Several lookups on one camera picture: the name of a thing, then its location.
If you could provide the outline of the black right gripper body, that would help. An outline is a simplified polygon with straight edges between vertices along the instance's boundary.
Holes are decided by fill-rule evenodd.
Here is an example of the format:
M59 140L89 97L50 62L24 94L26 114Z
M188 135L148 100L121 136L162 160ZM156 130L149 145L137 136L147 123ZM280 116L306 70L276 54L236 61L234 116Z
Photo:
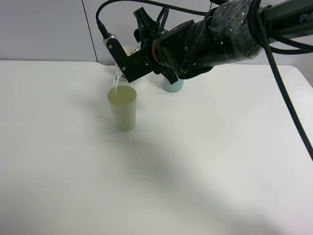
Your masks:
M190 79L213 69L202 59L204 48L193 50L197 43L207 43L205 21L186 21L161 33L160 23L141 25L141 58L147 73L162 74L169 80Z

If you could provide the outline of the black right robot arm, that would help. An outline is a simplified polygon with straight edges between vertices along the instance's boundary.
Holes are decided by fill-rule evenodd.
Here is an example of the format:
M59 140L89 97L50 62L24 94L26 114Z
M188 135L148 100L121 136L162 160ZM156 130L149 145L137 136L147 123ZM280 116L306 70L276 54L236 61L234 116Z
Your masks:
M164 31L164 21L153 21L143 8L135 11L138 28L134 35L141 43L129 81L151 72L164 75L171 83L209 72L217 65L255 58L279 41L291 48L271 51L278 54L305 54L312 46L295 38L313 31L313 3L288 0L261 7L258 0L224 0L205 13L200 22L186 21Z

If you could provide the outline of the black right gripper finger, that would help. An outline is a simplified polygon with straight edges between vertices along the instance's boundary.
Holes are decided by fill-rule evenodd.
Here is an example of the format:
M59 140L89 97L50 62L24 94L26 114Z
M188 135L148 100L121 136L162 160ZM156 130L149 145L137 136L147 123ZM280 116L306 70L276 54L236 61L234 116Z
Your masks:
M134 31L134 37L137 42L142 42L157 35L159 22L154 21L143 7L134 11L133 15L137 21L137 29Z

